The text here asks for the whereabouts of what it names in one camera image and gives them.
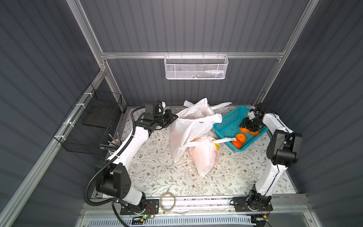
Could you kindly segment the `teal plastic basket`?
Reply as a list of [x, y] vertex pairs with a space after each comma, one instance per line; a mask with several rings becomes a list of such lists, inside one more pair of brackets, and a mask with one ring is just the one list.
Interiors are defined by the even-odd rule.
[[233, 110], [232, 112], [228, 113], [226, 116], [223, 117], [222, 123], [216, 123], [213, 125], [213, 129], [218, 139], [223, 138], [234, 138], [237, 134], [242, 133], [245, 135], [246, 140], [242, 144], [240, 148], [235, 147], [231, 142], [227, 142], [226, 145], [233, 151], [233, 152], [243, 152], [245, 151], [250, 145], [252, 145], [262, 134], [268, 131], [267, 127], [260, 128], [259, 134], [257, 133], [250, 133], [250, 132], [242, 132], [240, 130], [240, 124], [242, 123], [243, 119], [248, 117], [249, 109], [244, 106], [240, 106]]

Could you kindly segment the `white plastic bag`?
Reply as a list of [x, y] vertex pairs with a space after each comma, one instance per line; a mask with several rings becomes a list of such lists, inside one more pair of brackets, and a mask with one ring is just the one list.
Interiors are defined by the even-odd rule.
[[222, 122], [222, 115], [215, 113], [207, 117], [200, 117], [196, 113], [198, 107], [186, 107], [179, 113], [178, 118], [172, 123], [170, 131], [170, 149], [173, 162], [176, 163], [183, 156], [183, 145], [193, 139], [210, 132], [215, 123]]

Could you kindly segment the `cartoon printed plastic bag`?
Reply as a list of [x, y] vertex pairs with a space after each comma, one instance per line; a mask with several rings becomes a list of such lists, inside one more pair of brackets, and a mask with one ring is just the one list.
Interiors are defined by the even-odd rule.
[[208, 103], [208, 99], [207, 98], [203, 98], [200, 101], [198, 101], [197, 103], [192, 103], [188, 100], [184, 101], [184, 106], [185, 107], [198, 107], [199, 110], [197, 111], [197, 115], [200, 117], [207, 117], [207, 116], [211, 116], [215, 114], [215, 110], [226, 107], [228, 105], [232, 104], [232, 102], [224, 102], [218, 105], [214, 105], [214, 106], [210, 106]]

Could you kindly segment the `clear plastic bag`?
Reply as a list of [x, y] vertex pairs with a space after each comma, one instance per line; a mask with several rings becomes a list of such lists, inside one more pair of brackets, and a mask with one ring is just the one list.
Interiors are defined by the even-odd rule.
[[236, 138], [216, 139], [212, 132], [195, 138], [182, 146], [187, 148], [200, 176], [205, 177], [218, 160], [219, 144], [237, 141]]

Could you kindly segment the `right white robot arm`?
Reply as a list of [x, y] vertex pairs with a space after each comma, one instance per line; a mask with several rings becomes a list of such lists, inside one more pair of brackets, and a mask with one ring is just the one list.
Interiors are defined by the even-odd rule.
[[240, 126], [250, 132], [267, 127], [272, 134], [266, 149], [267, 166], [249, 193], [249, 200], [268, 203], [279, 178], [298, 161], [303, 137], [288, 128], [275, 111], [269, 110], [263, 104], [251, 109]]

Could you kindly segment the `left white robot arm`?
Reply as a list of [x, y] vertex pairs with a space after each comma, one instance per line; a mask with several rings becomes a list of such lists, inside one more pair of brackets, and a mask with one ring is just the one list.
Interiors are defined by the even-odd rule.
[[107, 159], [107, 167], [99, 167], [95, 176], [95, 189], [99, 193], [112, 196], [134, 206], [142, 206], [145, 194], [131, 185], [128, 173], [132, 159], [150, 135], [169, 127], [178, 116], [166, 109], [165, 102], [146, 104], [145, 111], [138, 119], [131, 112], [132, 130], [123, 144]]

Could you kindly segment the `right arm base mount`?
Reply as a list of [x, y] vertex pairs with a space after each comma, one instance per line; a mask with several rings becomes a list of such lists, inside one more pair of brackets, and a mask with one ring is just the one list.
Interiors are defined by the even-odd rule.
[[260, 200], [252, 200], [248, 196], [233, 197], [229, 204], [232, 205], [236, 212], [248, 212], [248, 211], [273, 211], [271, 202], [264, 202]]

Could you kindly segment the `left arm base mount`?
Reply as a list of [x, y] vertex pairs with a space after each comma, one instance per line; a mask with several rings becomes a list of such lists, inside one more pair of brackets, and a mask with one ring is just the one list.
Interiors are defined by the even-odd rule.
[[122, 205], [120, 215], [156, 215], [159, 213], [159, 199], [141, 200], [139, 205]]

